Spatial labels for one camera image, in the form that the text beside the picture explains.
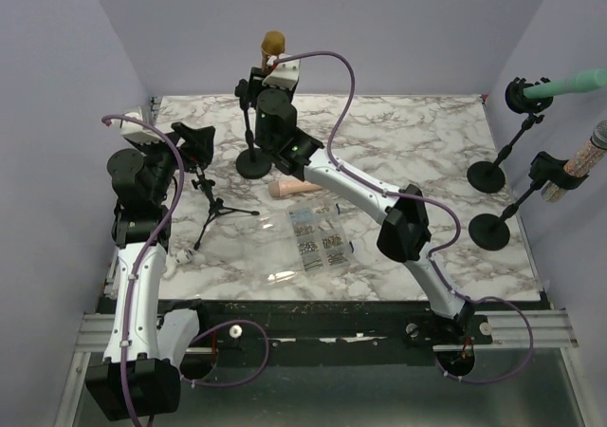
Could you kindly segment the gold microphone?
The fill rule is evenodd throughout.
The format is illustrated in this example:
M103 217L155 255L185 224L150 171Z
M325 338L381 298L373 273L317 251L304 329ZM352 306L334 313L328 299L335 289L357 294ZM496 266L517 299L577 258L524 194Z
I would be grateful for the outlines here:
M285 53L285 36L281 31L271 30L265 34L261 43L261 68L264 72L269 70L268 59L272 56L279 57Z

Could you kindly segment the black round-base mic stand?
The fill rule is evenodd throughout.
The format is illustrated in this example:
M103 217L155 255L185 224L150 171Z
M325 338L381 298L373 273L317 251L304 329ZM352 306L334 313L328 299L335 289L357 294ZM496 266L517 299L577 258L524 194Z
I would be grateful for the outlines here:
M234 88L234 96L239 99L239 106L243 112L247 144L247 149L242 151L236 159L236 170L245 179L260 179L269 173L271 159L254 144L254 135L248 115L248 82L245 79L241 79Z

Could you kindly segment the black tripod mic stand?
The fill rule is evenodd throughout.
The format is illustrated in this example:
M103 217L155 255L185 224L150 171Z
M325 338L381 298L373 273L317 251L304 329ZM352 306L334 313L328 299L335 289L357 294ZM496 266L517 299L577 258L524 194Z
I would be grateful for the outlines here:
M209 202L208 216L202 226L200 234L193 244L193 251L198 251L200 249L201 242L207 228L210 226L213 220L217 219L218 217L236 213L249 214L251 216L260 215L259 211L244 210L226 206L224 200L214 194L213 187L215 186L215 181L206 177L204 174L205 168L206 165L195 163L193 159L190 159L186 163L186 171L190 174L194 174L196 177L196 180L192 180L193 187L196 190L199 190Z

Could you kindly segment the pink microphone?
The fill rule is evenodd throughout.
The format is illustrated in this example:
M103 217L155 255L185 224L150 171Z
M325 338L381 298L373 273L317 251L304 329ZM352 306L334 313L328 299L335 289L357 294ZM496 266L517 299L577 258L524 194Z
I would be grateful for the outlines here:
M274 198L317 192L321 189L322 187L317 184L297 179L278 179L268 184L268 192Z

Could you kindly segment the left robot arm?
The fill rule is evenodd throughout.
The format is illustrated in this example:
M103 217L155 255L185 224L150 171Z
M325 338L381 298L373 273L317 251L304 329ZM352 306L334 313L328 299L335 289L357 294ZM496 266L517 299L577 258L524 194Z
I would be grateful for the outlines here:
M179 367L188 346L210 336L209 321L190 308L157 313L175 203L185 175L204 169L214 155L215 129L175 122L150 142L113 154L106 169L117 196L111 235L117 249L119 292L101 363L88 368L85 385L110 421L173 413L180 401Z

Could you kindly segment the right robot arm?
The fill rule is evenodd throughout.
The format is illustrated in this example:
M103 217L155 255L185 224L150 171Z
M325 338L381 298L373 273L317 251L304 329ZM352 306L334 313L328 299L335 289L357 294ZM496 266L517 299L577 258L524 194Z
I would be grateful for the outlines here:
M414 185L398 191L329 154L320 140L297 126L292 104L299 75L282 77L277 70L254 66L241 102L255 108L251 139L283 174L309 181L341 196L380 226L379 251L403 264L420 285L437 317L436 331L447 343L470 333L471 303L457 294L434 258L425 204Z

